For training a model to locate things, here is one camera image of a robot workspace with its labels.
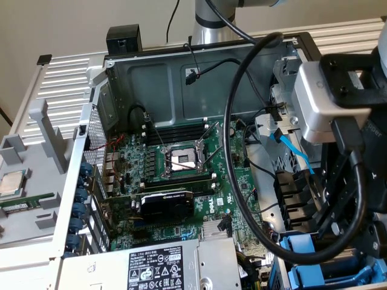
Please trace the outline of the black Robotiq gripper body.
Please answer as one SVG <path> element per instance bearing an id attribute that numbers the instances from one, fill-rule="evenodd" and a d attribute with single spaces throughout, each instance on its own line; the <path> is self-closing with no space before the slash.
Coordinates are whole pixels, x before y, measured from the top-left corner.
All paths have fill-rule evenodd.
<path id="1" fill-rule="evenodd" d="M 386 115 L 372 113 L 363 129 L 368 208 L 386 213 Z"/>

